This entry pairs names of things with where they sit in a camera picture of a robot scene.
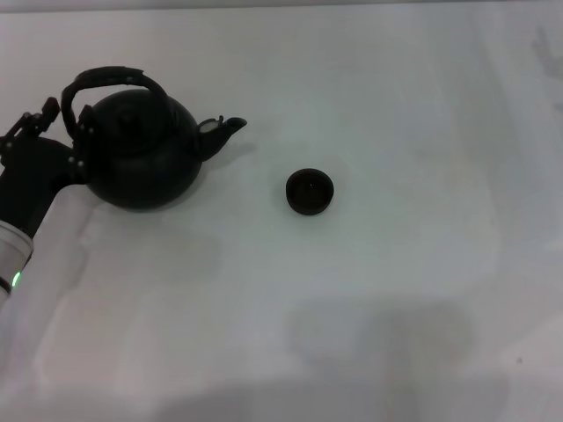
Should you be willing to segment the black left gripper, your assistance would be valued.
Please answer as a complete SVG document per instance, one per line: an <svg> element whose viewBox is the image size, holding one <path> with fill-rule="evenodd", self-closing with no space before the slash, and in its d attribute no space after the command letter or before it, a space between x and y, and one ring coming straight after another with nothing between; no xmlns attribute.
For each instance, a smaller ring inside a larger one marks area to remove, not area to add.
<svg viewBox="0 0 563 422"><path fill-rule="evenodd" d="M91 150L95 140L93 107L86 105L78 120L69 113L65 128L72 148L39 137L56 120L61 108L49 97L39 113L24 113L1 137L1 220L34 237L55 196L76 180L91 179Z"/></svg>

